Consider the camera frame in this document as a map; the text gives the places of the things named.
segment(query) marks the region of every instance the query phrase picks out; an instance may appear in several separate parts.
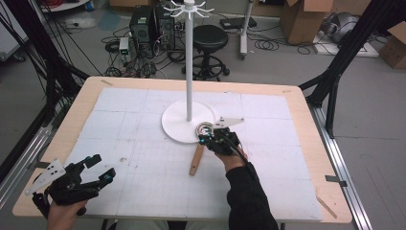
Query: wooden stick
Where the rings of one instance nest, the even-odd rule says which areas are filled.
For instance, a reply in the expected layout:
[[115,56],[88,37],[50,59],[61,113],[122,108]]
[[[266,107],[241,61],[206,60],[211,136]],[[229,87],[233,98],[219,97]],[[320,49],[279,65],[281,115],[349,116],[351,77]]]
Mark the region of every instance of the wooden stick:
[[197,167],[199,167],[200,159],[203,155],[204,146],[197,144],[196,151],[194,152],[194,157],[192,160],[191,170],[189,171],[189,175],[194,175],[197,171]]

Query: floor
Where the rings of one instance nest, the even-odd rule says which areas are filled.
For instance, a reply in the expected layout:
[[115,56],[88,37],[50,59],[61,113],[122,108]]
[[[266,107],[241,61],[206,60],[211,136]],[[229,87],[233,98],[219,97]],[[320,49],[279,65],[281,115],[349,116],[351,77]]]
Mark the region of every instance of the floor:
[[[83,12],[75,9],[56,14],[69,17]],[[76,30],[71,37],[101,73],[109,66],[109,55],[102,38],[129,23],[128,13],[111,11],[106,6],[90,12],[96,19],[91,29]],[[222,18],[212,15],[196,24],[215,24]],[[275,18],[255,18],[261,31],[278,25]],[[252,32],[282,38],[281,29]],[[65,39],[69,54],[82,71],[98,76],[98,71],[70,41]],[[372,42],[377,50],[382,46]],[[241,60],[239,36],[229,34],[229,43],[216,56],[231,70],[222,81],[263,84],[299,85],[322,74],[333,56],[315,54],[311,47],[280,44],[275,50],[262,50],[248,41],[248,56]],[[168,61],[158,64],[163,68]],[[182,65],[172,63],[152,78],[181,80]],[[17,143],[31,121],[45,104],[44,93],[31,63],[8,60],[0,62],[0,162]],[[373,229],[406,229],[406,72],[391,68],[380,57],[356,57],[340,81],[334,121],[336,141],[349,168],[352,181],[362,200]],[[44,218],[18,218],[11,210],[30,177],[27,172],[14,193],[0,210],[0,229],[45,229]],[[101,219],[81,218],[77,229],[98,229]],[[357,229],[355,224],[289,223],[286,229]]]

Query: black stool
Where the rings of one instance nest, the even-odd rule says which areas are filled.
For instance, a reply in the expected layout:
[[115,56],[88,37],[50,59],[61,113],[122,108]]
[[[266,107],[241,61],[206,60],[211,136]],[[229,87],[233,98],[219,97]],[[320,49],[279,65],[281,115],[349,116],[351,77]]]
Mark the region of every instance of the black stool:
[[[227,33],[213,25],[197,26],[193,29],[193,47],[197,52],[203,52],[203,55],[193,57],[193,60],[203,58],[200,64],[193,64],[193,67],[199,68],[197,73],[193,71],[193,79],[212,79],[218,77],[221,73],[225,76],[230,74],[230,70],[217,57],[211,56],[212,53],[225,47],[228,42]],[[210,58],[216,60],[216,64],[210,64]],[[186,68],[182,68],[182,73],[186,73]]]

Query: computer tower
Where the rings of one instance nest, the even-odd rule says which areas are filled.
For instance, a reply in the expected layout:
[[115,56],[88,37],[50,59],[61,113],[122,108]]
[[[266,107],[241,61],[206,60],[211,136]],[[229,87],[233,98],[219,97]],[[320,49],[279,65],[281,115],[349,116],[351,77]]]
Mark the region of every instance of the computer tower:
[[170,16],[170,11],[164,9],[163,6],[155,7],[156,23],[158,29],[158,37],[161,42],[161,48],[164,50],[175,49],[175,20]]
[[136,6],[129,23],[138,58],[153,58],[157,39],[155,18],[151,6]]

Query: person's arm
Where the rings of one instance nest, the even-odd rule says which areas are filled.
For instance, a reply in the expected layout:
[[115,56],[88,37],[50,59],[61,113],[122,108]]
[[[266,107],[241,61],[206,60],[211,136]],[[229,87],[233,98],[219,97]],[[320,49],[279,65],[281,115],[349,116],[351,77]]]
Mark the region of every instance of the person's arm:
[[245,166],[237,155],[220,155],[231,189],[227,201],[231,207],[230,230],[277,230],[278,224],[269,209],[268,199],[260,186],[254,166]]
[[77,212],[83,208],[87,200],[74,203],[72,205],[56,205],[51,204],[50,213],[48,215],[47,230],[71,230],[77,220]]

